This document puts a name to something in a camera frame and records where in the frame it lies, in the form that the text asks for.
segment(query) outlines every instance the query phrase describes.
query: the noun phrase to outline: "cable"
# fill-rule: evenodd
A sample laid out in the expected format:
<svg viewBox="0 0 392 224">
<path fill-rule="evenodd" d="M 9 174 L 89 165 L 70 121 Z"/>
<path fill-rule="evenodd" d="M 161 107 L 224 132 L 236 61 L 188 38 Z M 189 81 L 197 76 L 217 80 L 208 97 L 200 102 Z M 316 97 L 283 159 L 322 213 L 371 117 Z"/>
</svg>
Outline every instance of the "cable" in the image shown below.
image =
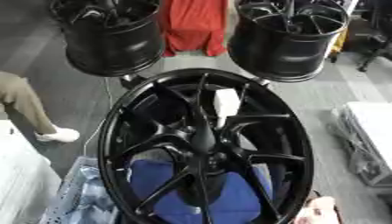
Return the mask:
<svg viewBox="0 0 392 224">
<path fill-rule="evenodd" d="M 110 93 L 110 85 L 109 85 L 109 79 L 108 78 L 103 78 L 103 85 L 105 86 L 105 92 L 108 95 L 108 110 L 111 110 L 113 107 L 113 96 Z M 83 156 L 88 155 L 88 144 L 94 139 L 96 134 L 101 130 L 101 127 L 103 123 L 106 120 L 106 116 L 102 118 L 96 129 L 94 130 L 93 134 L 88 138 L 88 140 L 83 144 Z"/>
</svg>

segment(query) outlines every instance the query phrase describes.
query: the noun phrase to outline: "white cloth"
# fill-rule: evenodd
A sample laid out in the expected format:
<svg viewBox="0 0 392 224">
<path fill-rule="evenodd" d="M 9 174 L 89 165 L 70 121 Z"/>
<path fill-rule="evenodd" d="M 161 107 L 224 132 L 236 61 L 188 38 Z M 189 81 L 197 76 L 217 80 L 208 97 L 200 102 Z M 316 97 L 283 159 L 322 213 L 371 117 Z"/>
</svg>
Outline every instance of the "white cloth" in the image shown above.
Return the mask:
<svg viewBox="0 0 392 224">
<path fill-rule="evenodd" d="M 37 223 L 61 179 L 9 120 L 0 120 L 0 223 Z"/>
</svg>

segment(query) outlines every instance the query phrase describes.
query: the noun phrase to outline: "white sneaker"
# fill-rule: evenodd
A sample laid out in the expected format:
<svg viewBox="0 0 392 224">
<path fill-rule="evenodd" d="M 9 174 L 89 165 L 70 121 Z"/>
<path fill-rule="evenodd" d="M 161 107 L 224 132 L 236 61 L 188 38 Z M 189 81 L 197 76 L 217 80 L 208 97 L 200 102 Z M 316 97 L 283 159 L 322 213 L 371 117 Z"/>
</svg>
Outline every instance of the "white sneaker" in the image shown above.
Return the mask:
<svg viewBox="0 0 392 224">
<path fill-rule="evenodd" d="M 53 127 L 57 131 L 54 134 L 40 135 L 35 133 L 37 140 L 39 140 L 40 142 L 58 141 L 62 143 L 71 143 L 78 140 L 79 136 L 81 135 L 77 130 L 74 129 L 63 129 L 57 127 L 56 125 L 53 125 Z"/>
</svg>

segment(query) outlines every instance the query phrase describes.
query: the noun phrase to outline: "pink object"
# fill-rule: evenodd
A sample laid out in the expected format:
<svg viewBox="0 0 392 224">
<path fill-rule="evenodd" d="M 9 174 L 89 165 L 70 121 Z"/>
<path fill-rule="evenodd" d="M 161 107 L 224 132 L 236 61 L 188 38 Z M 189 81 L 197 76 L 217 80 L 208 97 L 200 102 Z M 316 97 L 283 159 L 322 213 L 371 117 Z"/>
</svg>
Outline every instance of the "pink object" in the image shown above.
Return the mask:
<svg viewBox="0 0 392 224">
<path fill-rule="evenodd" d="M 301 209 L 294 224 L 340 224 L 335 205 L 332 197 L 314 199 Z"/>
</svg>

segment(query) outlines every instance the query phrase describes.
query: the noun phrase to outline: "khaki pants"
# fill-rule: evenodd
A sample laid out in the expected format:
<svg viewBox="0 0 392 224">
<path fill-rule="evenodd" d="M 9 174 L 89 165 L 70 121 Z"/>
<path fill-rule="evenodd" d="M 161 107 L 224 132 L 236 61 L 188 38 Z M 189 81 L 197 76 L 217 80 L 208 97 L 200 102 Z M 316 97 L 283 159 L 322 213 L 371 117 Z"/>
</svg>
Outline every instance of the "khaki pants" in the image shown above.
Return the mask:
<svg viewBox="0 0 392 224">
<path fill-rule="evenodd" d="M 0 72 L 0 110 L 1 104 L 10 105 L 24 115 L 39 134 L 56 132 L 27 79 Z"/>
</svg>

